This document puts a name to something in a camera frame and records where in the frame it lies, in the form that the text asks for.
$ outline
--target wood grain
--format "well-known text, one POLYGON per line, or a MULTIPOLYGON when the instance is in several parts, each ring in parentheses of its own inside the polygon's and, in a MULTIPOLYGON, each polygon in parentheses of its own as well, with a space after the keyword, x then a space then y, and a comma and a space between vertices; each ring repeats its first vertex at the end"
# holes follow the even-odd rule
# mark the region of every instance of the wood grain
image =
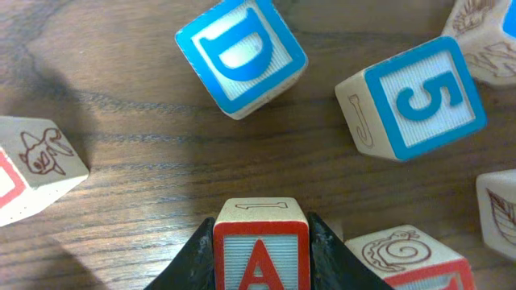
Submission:
POLYGON ((408 164, 360 155, 333 92, 439 35, 453 0, 275 1, 310 66, 240 122, 173 40, 216 2, 0 0, 0 114, 53 119, 92 173, 0 229, 0 289, 141 289, 227 198, 283 196, 345 238, 410 223, 465 255, 479 289, 514 289, 474 186, 516 168, 514 91, 479 85, 488 128, 408 164))

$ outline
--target brown wooden floor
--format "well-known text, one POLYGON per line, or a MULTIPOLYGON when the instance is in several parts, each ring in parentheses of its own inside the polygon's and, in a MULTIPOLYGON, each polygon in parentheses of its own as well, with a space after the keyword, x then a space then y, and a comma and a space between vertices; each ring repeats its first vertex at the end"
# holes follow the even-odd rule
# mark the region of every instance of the brown wooden floor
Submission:
POLYGON ((0 0, 0 114, 52 118, 91 168, 0 229, 0 289, 141 289, 227 198, 269 196, 345 238, 410 223, 465 255, 479 289, 516 288, 514 263, 483 247, 474 186, 516 168, 516 91, 480 85, 488 128, 408 164, 360 155, 333 91, 439 35, 453 0, 274 1, 310 66, 240 122, 173 39, 216 2, 0 0))

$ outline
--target blue block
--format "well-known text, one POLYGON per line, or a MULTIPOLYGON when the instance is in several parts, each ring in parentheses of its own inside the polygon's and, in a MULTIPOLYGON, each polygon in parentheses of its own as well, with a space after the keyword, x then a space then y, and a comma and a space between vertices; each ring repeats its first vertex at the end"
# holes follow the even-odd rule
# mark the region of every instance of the blue block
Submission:
POLYGON ((506 14, 506 20, 503 24, 503 30, 513 37, 516 37, 516 0, 510 4, 509 11, 506 14))
POLYGON ((271 0, 223 1, 180 30, 176 41, 229 115, 273 98, 308 64, 271 0))
POLYGON ((458 43, 439 37, 364 73, 399 160, 409 160, 486 126, 458 43))

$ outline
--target block with spiral drawing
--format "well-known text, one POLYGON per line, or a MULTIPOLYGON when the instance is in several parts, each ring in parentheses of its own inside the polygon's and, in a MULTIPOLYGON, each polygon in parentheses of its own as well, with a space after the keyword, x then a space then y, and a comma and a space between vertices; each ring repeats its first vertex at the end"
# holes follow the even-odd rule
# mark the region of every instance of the block with spiral drawing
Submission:
POLYGON ((396 290, 475 290, 468 260, 413 226, 399 226, 345 242, 396 290))
POLYGON ((293 198, 232 198, 214 226, 217 289, 309 290, 309 244, 293 198))
POLYGON ((516 261, 516 169, 478 176, 476 194, 485 244, 516 261))
POLYGON ((0 226, 42 211, 88 175, 54 122, 0 116, 0 226))
POLYGON ((439 37, 335 87, 358 150, 406 161, 482 129, 485 112, 457 42, 439 37))
POLYGON ((457 0, 443 35, 457 38, 477 80, 516 86, 516 0, 457 0))
POLYGON ((271 0, 226 0, 176 34, 220 109, 241 119, 292 86, 306 54, 271 0))

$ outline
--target alphabet block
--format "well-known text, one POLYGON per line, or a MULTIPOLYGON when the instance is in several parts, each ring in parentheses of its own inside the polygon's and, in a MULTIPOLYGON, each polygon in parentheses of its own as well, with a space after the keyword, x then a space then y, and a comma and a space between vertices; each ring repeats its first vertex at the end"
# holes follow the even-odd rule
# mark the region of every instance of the alphabet block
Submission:
POLYGON ((477 80, 516 85, 516 1, 457 0, 443 35, 457 38, 477 80))
POLYGON ((353 254, 397 290, 474 290, 468 260, 413 226, 347 241, 353 254))
POLYGON ((88 175, 54 122, 0 116, 0 226, 40 212, 88 175))
POLYGON ((439 37, 335 87, 358 150, 406 161, 470 135, 485 112, 457 42, 439 37))
POLYGON ((485 244, 516 261, 516 170, 476 179, 485 244))
POLYGON ((310 289, 308 222, 293 198, 232 198, 214 226, 217 289, 310 289))
POLYGON ((176 34, 220 109, 241 119, 292 86, 306 54, 271 0, 223 1, 176 34))

